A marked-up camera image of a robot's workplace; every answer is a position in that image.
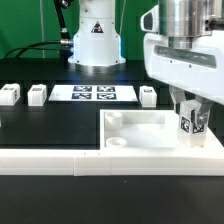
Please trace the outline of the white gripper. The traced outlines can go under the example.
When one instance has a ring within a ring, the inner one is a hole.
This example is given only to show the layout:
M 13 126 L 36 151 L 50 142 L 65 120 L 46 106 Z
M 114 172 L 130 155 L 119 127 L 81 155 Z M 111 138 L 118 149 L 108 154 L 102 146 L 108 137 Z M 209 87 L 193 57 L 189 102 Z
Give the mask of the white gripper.
M 141 29 L 149 77 L 170 85 L 176 114 L 186 100 L 183 90 L 198 95 L 195 123 L 206 124 L 213 102 L 224 105 L 222 6 L 157 4 L 141 17 Z

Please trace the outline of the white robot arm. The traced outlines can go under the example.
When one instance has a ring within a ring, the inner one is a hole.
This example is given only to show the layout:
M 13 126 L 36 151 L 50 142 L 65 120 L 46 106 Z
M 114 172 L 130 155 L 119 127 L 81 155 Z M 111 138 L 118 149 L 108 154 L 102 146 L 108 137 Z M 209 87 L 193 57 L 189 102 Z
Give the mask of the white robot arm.
M 115 0 L 79 0 L 79 30 L 69 62 L 101 72 L 122 66 L 115 31 Z M 140 20 L 145 32 L 144 64 L 149 77 L 170 86 L 173 101 L 196 95 L 193 121 L 203 124 L 214 102 L 224 105 L 224 19 L 222 0 L 158 0 Z

